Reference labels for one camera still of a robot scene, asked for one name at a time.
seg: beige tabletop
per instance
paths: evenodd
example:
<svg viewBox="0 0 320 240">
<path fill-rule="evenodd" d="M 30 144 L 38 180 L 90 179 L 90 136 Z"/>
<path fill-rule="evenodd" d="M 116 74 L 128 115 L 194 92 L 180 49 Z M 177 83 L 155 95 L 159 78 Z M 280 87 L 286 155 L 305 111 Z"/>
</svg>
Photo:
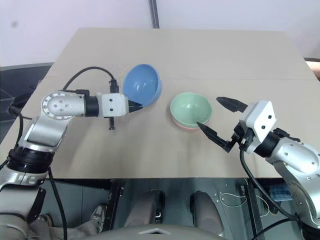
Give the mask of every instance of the beige tabletop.
<svg viewBox="0 0 320 240">
<path fill-rule="evenodd" d="M 223 139 L 230 139 L 241 113 L 226 110 L 216 97 L 270 100 L 276 126 L 320 150 L 320 84 L 287 36 L 273 31 L 82 28 L 22 113 L 38 115 L 42 98 L 85 67 L 108 69 L 121 87 L 138 64 L 157 69 L 163 84 L 158 101 L 116 118 L 114 131 L 107 119 L 75 117 L 52 163 L 56 178 L 246 177 L 237 146 L 226 153 L 200 130 L 187 132 L 173 123 L 168 107 L 183 92 L 209 99 L 213 114 L 208 125 Z M 108 93 L 108 80 L 91 70 L 70 89 Z M 14 146 L 18 125 L 16 120 L 0 146 L 2 161 Z M 256 154 L 246 161 L 256 177 L 279 177 Z"/>
</svg>

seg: black cable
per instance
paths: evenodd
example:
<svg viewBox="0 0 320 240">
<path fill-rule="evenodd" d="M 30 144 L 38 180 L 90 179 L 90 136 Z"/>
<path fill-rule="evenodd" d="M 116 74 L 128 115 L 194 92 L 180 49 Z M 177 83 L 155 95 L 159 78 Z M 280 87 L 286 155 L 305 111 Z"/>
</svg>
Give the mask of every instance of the black cable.
<svg viewBox="0 0 320 240">
<path fill-rule="evenodd" d="M 60 210 L 60 214 L 61 214 L 61 218 L 62 218 L 62 226 L 63 226 L 63 239 L 67 240 L 68 239 L 68 233 L 67 233 L 67 220 L 66 220 L 66 215 L 65 215 L 65 211 L 64 211 L 64 207 L 62 205 L 59 193 L 58 193 L 58 189 L 54 180 L 54 176 L 52 175 L 52 171 L 51 171 L 51 167 L 49 167 L 48 169 L 48 173 L 49 173 L 49 180 L 53 189 L 53 193 L 56 199 L 56 202 L 58 203 L 58 207 Z"/>
<path fill-rule="evenodd" d="M 26 120 L 32 120 L 31 117 L 27 117 L 27 116 L 22 116 L 23 119 L 26 119 Z"/>
<path fill-rule="evenodd" d="M 115 77 L 111 74 L 111 72 L 109 72 L 108 70 L 102 68 L 102 67 L 99 67 L 99 66 L 89 66 L 89 67 L 86 67 L 82 70 L 80 70 L 79 72 L 77 72 L 75 75 L 73 75 L 73 77 L 70 78 L 70 80 L 64 85 L 63 89 L 62 90 L 66 90 L 69 85 L 79 76 L 81 75 L 82 73 L 88 71 L 88 70 L 91 70 L 91 69 L 97 69 L 97 70 L 101 70 L 105 73 L 107 73 L 112 80 L 115 80 Z"/>
<path fill-rule="evenodd" d="M 16 142 L 15 142 L 15 146 L 18 146 L 18 142 L 22 136 L 22 133 L 24 131 L 24 118 L 22 117 L 21 113 L 18 113 L 18 117 L 19 117 L 19 132 L 18 132 L 18 136 L 16 138 Z"/>
<path fill-rule="evenodd" d="M 11 105 L 9 107 L 9 113 L 16 118 L 19 116 L 20 110 L 19 110 L 19 108 L 15 107 L 14 105 Z M 21 114 L 21 116 L 23 119 L 32 120 L 31 117 L 23 116 L 22 114 Z"/>
<path fill-rule="evenodd" d="M 280 213 L 285 215 L 287 218 L 291 220 L 299 220 L 298 216 L 292 215 L 288 213 L 286 210 L 284 210 L 281 206 L 277 205 L 276 202 L 269 196 L 269 194 L 264 190 L 264 188 L 260 185 L 260 183 L 257 181 L 257 179 L 253 176 L 251 171 L 249 170 L 246 161 L 245 161 L 245 151 L 241 148 L 240 149 L 240 161 L 242 164 L 242 167 L 246 174 L 249 176 L 250 180 L 253 182 L 253 184 L 256 186 L 256 188 L 259 189 L 259 191 L 277 208 L 279 209 Z"/>
<path fill-rule="evenodd" d="M 261 234 L 264 234 L 266 231 L 274 228 L 275 226 L 278 226 L 278 225 L 280 225 L 280 224 L 283 224 L 283 223 L 285 223 L 285 222 L 290 222 L 290 221 L 295 221 L 295 219 L 285 218 L 285 219 L 282 219 L 282 220 L 280 220 L 280 221 L 277 221 L 277 222 L 271 224 L 270 226 L 267 226 L 267 227 L 266 227 L 265 229 L 263 229 L 261 232 L 258 232 L 258 234 L 257 234 L 254 238 L 252 238 L 251 240 L 257 240 L 258 237 L 259 237 Z"/>
</svg>

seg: shoe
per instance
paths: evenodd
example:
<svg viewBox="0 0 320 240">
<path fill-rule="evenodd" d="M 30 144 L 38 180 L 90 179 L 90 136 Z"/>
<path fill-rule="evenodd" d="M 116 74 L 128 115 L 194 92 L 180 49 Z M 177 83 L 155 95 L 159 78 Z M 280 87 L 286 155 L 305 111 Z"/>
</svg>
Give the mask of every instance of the shoe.
<svg viewBox="0 0 320 240">
<path fill-rule="evenodd" d="M 49 214 L 40 215 L 38 217 L 38 219 L 41 219 L 41 220 L 45 221 L 45 223 L 48 224 L 49 227 L 53 227 L 54 226 L 54 221 L 53 221 L 52 217 Z"/>
<path fill-rule="evenodd" d="M 93 220 L 96 222 L 96 228 L 98 230 L 98 233 L 101 233 L 104 227 L 104 222 L 106 218 L 107 213 L 107 206 L 104 204 L 100 204 L 96 207 L 96 209 L 93 211 L 90 220 Z"/>
</svg>

